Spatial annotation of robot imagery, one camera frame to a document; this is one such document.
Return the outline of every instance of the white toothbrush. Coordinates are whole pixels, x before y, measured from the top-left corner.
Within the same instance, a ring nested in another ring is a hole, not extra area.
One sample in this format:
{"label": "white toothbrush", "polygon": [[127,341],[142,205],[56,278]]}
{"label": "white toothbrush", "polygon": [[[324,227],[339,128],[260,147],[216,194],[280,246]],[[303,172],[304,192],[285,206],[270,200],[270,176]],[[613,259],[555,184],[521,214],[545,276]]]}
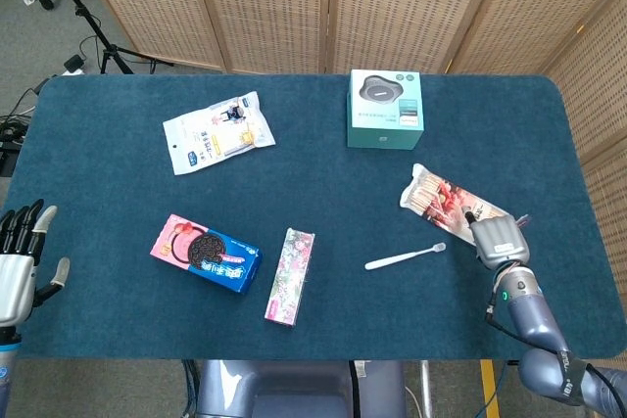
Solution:
{"label": "white toothbrush", "polygon": [[388,256],[387,258],[376,259],[375,261],[370,261],[365,264],[365,269],[368,271],[370,269],[382,268],[383,266],[387,266],[388,264],[398,263],[399,261],[403,261],[405,259],[410,259],[415,256],[420,256],[424,254],[428,254],[430,252],[441,252],[445,250],[447,244],[444,242],[440,242],[439,244],[435,244],[433,247],[427,250],[421,250],[420,252],[410,252],[408,254],[396,255],[396,256]]}

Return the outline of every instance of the floor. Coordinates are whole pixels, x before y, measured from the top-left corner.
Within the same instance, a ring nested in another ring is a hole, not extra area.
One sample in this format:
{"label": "floor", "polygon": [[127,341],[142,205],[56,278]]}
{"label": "floor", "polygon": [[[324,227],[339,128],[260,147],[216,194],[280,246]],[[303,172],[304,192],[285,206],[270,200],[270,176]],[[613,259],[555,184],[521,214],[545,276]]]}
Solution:
{"label": "floor", "polygon": [[[79,42],[92,34],[84,19],[74,15],[71,0],[53,0],[55,9],[44,11],[38,3],[0,0],[0,115],[14,107],[28,87],[53,73],[64,71],[63,63],[78,54]],[[102,20],[110,40],[129,46],[111,14],[100,0],[83,0]],[[96,45],[83,45],[84,71],[96,73]],[[131,64],[147,72],[145,64]],[[119,71],[111,64],[110,73]],[[157,67],[157,73],[208,73],[183,66]],[[20,111],[36,104],[27,95]],[[0,203],[6,197],[9,179],[0,178]],[[431,390],[435,417],[473,417],[483,404],[478,361],[432,362]],[[519,383],[515,367],[509,367],[498,395],[501,416],[583,418],[582,409],[572,409],[528,393]],[[497,374],[500,365],[495,364]],[[406,364],[406,382],[419,397],[418,365]],[[165,417],[180,416],[186,401],[183,370],[170,360],[23,359],[17,367],[9,418],[55,417]],[[409,416],[418,416],[408,398]]]}

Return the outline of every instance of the tripod stand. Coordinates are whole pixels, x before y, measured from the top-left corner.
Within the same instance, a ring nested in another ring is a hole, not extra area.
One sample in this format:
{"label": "tripod stand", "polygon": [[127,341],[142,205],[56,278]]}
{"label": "tripod stand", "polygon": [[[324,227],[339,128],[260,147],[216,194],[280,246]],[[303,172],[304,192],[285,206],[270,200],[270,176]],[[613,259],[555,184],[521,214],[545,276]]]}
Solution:
{"label": "tripod stand", "polygon": [[103,33],[102,29],[100,29],[100,25],[98,25],[95,22],[94,17],[91,15],[91,13],[89,12],[89,9],[87,9],[87,7],[82,3],[82,1],[81,0],[72,0],[72,1],[76,5],[75,7],[76,14],[79,17],[83,17],[84,19],[87,20],[87,22],[89,23],[89,26],[91,26],[91,29],[94,30],[94,33],[96,33],[96,36],[98,37],[98,39],[100,39],[100,41],[102,41],[102,44],[105,47],[103,50],[102,63],[100,64],[100,73],[106,72],[107,63],[109,62],[110,59],[112,59],[118,65],[118,67],[123,73],[133,73],[132,69],[124,62],[124,59],[120,56],[120,53],[125,53],[131,56],[135,56],[137,58],[147,59],[151,61],[154,65],[164,64],[166,66],[171,66],[171,67],[174,66],[173,63],[169,63],[167,61],[162,61],[157,58],[146,56],[145,54],[137,53],[135,51],[130,51],[128,49],[121,48],[120,46],[111,43],[107,39],[107,36],[105,36],[105,33]]}

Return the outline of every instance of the yellow stripe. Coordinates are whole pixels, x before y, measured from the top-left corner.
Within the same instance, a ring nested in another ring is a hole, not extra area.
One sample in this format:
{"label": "yellow stripe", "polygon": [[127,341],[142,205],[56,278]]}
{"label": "yellow stripe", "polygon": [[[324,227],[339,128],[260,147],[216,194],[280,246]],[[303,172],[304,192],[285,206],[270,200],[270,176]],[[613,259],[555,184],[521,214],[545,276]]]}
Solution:
{"label": "yellow stripe", "polygon": [[[487,403],[494,390],[496,384],[494,382],[494,365],[491,359],[481,359],[481,382],[483,382],[483,402]],[[488,408],[486,409],[486,418],[499,418],[499,398],[494,397]]]}

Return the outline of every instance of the table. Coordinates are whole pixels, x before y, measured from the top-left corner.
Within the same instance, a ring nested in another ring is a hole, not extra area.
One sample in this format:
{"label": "table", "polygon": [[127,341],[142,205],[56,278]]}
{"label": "table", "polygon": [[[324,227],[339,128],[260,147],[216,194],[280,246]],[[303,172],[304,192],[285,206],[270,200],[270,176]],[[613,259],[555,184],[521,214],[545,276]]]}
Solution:
{"label": "table", "polygon": [[[413,151],[348,149],[344,75],[80,76],[43,89],[7,208],[59,206],[40,283],[66,289],[23,326],[24,355],[220,359],[520,356],[483,321],[493,273],[399,207],[411,166],[515,215],[547,300],[582,357],[625,346],[625,322],[556,87],[541,76],[424,75]],[[172,173],[162,122],[257,90],[276,146]],[[171,213],[265,254],[245,296],[152,258]],[[264,320],[285,231],[316,234],[295,328]],[[366,272],[371,259],[440,254]],[[501,307],[500,318],[506,319]]]}

